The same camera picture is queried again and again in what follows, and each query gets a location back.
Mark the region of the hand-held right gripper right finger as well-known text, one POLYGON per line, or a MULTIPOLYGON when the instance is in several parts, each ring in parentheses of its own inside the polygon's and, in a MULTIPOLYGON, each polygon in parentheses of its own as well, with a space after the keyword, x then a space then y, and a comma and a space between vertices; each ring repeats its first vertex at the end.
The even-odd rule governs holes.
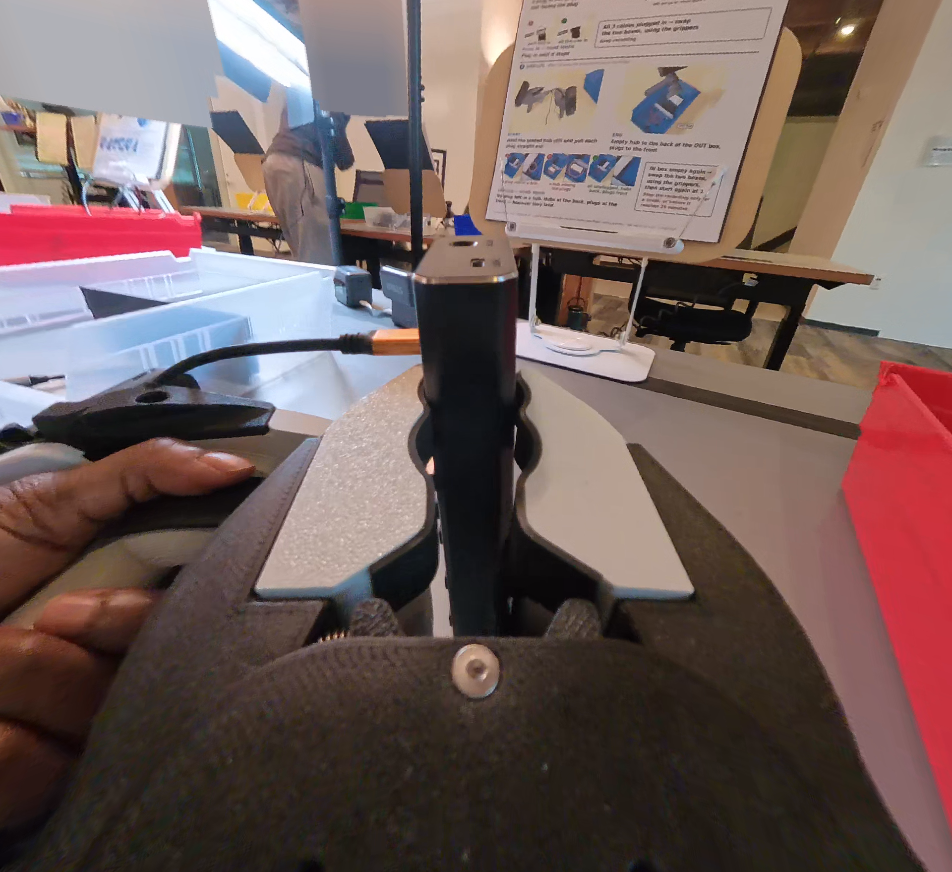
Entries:
POLYGON ((673 541, 624 437, 535 368, 522 371, 530 459, 520 462, 525 533, 593 580, 604 601, 693 597, 673 541))

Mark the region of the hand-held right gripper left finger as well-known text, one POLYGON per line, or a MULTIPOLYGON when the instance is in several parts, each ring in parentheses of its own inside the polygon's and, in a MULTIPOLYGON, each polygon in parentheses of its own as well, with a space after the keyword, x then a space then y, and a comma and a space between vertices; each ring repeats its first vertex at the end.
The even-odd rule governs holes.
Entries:
POLYGON ((423 412, 413 366, 324 433, 256 581, 261 599, 384 598, 386 560, 434 528, 432 489, 411 454, 423 412))

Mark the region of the black usb hub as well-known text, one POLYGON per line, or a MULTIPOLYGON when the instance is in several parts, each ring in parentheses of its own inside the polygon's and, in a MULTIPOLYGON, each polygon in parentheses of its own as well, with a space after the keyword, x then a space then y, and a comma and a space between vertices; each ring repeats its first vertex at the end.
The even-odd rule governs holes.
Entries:
POLYGON ((505 240, 447 236, 425 252, 413 283, 450 622, 459 637, 493 637, 506 616, 517 265, 505 240))

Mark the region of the black usb cable orange plug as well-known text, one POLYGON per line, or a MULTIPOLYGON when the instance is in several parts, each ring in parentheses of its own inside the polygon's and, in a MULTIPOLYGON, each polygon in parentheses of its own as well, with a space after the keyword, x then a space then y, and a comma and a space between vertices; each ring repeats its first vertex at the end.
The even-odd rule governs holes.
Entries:
POLYGON ((251 357, 296 353, 336 352, 344 355, 375 357, 417 356, 422 352, 417 329, 380 329, 368 333, 343 334, 335 338, 321 338, 280 342, 248 342, 219 347, 190 356, 158 373, 151 383, 162 387, 174 385, 194 369, 251 357))

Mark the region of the person's left hand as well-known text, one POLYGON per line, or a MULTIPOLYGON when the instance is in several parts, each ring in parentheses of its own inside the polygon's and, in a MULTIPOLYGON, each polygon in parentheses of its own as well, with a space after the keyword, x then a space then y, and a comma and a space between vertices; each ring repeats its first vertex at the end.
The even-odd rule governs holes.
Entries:
MULTIPOLYGON (((3 486, 2 619, 130 509, 205 496, 254 472, 241 457, 159 438, 3 486)), ((77 590, 49 601, 29 628, 2 625, 2 862, 61 800, 116 671, 160 598, 134 588, 77 590)))

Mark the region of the clear plastic bin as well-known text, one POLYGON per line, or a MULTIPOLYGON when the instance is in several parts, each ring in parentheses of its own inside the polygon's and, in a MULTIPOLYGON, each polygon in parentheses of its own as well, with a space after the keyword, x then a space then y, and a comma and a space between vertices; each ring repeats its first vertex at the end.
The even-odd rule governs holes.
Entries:
POLYGON ((68 400, 220 347, 330 337, 332 268, 194 249, 2 267, 2 379, 68 400))

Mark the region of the white stand base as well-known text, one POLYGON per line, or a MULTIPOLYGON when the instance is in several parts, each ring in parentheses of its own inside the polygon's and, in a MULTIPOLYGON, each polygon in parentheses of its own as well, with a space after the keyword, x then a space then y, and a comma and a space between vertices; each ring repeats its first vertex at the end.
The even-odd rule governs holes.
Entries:
POLYGON ((519 318, 516 322, 517 356, 525 361, 627 384, 646 381, 655 362, 655 350, 539 321, 537 291, 541 247, 532 244, 530 248, 530 318, 519 318))

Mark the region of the red plastic bin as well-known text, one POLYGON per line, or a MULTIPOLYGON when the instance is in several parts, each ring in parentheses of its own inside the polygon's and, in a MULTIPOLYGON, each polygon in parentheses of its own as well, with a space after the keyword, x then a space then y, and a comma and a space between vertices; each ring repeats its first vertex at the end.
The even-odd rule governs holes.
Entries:
POLYGON ((160 210, 16 204, 1 215, 1 264, 24 265, 157 251, 188 256, 202 245, 195 215, 160 210))
POLYGON ((883 362, 842 492, 951 820, 951 375, 883 362))

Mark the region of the grey battery charger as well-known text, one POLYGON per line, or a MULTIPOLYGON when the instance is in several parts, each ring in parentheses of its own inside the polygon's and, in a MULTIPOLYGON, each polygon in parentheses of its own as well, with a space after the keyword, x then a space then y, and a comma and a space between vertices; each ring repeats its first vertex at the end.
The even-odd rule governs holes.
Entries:
POLYGON ((332 284, 341 305, 352 309, 373 307, 373 279, 369 271, 348 264, 337 266, 332 284))
POLYGON ((398 328, 418 327, 414 298, 414 280, 411 271, 390 265, 381 265, 379 277, 383 295, 389 300, 389 315, 398 328))

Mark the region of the black office chair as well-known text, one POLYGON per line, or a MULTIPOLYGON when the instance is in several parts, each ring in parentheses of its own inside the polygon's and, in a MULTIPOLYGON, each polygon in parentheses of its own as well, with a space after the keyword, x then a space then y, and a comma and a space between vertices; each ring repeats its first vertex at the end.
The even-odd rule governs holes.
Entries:
POLYGON ((635 336, 660 337, 684 352, 689 343, 728 345, 744 342, 753 330, 759 303, 740 279, 728 273, 709 276, 648 277, 635 306, 635 336))

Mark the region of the wooden sheet stand board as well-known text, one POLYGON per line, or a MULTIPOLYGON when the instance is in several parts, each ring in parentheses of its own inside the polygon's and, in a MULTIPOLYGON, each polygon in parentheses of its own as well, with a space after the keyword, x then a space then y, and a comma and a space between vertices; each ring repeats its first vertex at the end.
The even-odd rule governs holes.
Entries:
POLYGON ((799 80, 803 55, 795 34, 783 27, 770 66, 768 79, 751 129, 744 160, 740 164, 734 191, 716 244, 684 239, 684 248, 672 253, 659 245, 649 248, 622 247, 619 233, 589 231, 595 243, 580 243, 587 234, 583 229, 546 226, 539 223, 518 225, 511 233, 504 222, 489 221, 485 214, 489 202, 496 156, 506 105, 506 91, 512 70, 515 45, 504 48, 482 79, 475 128, 474 157, 469 209, 475 226, 491 238, 508 238, 517 246, 560 247, 585 253, 617 254, 630 258, 671 260, 701 265, 714 262, 738 248, 754 223, 763 196, 787 109, 799 80))

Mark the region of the black tripod pole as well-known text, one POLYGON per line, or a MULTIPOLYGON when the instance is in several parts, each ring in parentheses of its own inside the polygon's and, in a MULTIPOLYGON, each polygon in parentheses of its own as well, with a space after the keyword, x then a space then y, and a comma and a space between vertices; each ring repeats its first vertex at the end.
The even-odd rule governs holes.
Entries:
POLYGON ((423 250, 423 141, 422 141, 422 8, 421 0, 407 0, 409 92, 409 189, 411 257, 415 269, 423 250))

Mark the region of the printed instruction sheet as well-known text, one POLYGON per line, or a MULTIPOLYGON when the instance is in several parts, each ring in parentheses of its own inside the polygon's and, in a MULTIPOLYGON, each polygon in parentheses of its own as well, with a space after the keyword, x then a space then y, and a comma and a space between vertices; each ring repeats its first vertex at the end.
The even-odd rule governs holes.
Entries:
POLYGON ((789 0, 524 0, 486 217, 715 244, 789 0))

